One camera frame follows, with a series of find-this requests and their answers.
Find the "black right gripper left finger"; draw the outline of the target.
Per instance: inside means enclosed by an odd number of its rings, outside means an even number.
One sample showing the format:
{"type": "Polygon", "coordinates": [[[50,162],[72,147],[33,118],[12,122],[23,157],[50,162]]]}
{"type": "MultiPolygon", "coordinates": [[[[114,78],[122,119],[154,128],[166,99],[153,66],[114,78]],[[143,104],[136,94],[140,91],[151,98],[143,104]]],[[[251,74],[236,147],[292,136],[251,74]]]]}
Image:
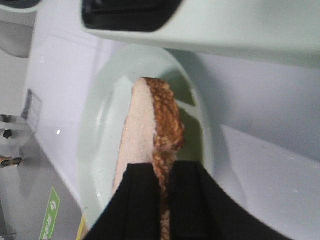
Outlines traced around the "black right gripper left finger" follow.
{"type": "Polygon", "coordinates": [[[152,164],[128,164],[86,240],[159,240],[159,183],[152,164]]]}

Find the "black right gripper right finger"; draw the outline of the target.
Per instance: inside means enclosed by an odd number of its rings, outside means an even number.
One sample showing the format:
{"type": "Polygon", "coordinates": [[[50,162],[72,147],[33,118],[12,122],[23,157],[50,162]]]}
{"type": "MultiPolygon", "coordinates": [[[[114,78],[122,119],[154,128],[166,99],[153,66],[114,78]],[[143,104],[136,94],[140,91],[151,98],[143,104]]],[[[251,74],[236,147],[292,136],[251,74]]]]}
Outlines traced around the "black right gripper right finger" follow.
{"type": "Polygon", "coordinates": [[[278,240],[280,234],[232,200],[197,162],[177,161],[170,173],[174,240],[278,240]]]}

